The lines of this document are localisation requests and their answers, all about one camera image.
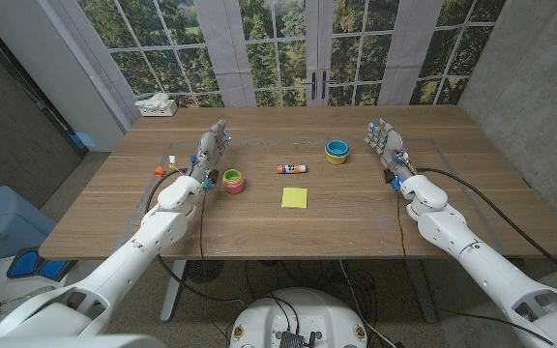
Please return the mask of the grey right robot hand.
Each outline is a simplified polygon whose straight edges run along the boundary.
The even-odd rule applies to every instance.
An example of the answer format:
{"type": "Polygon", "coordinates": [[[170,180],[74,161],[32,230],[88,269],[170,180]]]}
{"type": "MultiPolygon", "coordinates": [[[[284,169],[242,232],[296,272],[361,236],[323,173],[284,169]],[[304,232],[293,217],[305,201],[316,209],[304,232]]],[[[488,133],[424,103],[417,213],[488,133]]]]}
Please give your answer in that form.
{"type": "Polygon", "coordinates": [[[393,179],[403,181],[417,174],[400,133],[383,118],[367,126],[365,143],[379,156],[387,183],[393,179]]]}

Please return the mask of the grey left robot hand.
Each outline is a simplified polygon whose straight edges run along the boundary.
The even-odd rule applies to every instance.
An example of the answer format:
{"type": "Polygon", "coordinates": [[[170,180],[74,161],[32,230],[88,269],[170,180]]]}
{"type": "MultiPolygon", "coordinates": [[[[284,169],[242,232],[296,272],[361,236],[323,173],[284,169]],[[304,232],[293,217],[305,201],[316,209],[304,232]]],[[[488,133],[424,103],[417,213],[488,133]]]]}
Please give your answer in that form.
{"type": "Polygon", "coordinates": [[[190,176],[199,183],[205,182],[210,173],[218,168],[231,139],[224,120],[219,120],[212,125],[200,138],[190,176]]]}

